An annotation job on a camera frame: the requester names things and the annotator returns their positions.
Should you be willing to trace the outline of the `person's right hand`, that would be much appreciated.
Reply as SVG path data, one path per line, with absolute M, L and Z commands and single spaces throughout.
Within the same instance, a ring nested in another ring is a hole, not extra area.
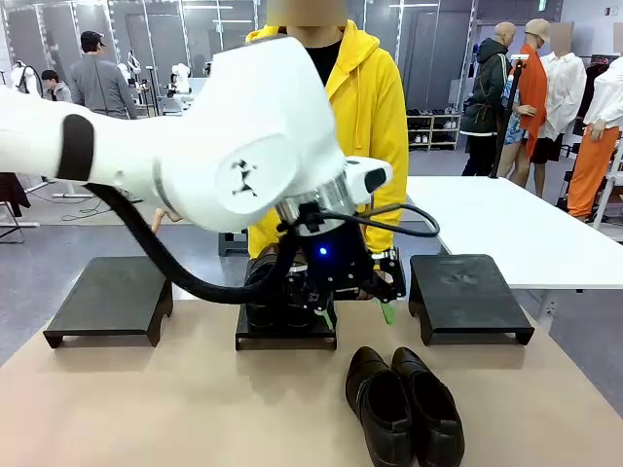
M 177 223 L 181 220 L 181 217 L 173 211 L 157 208 L 151 223 L 152 233 L 156 234 L 159 231 L 164 219 L 168 219 L 172 223 Z

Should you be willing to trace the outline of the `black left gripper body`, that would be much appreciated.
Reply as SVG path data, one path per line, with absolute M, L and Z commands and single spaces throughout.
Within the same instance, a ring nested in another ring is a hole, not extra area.
M 296 241 L 292 270 L 285 279 L 290 303 L 370 300 L 376 296 L 375 262 L 358 223 L 325 219 L 299 222 L 287 230 Z

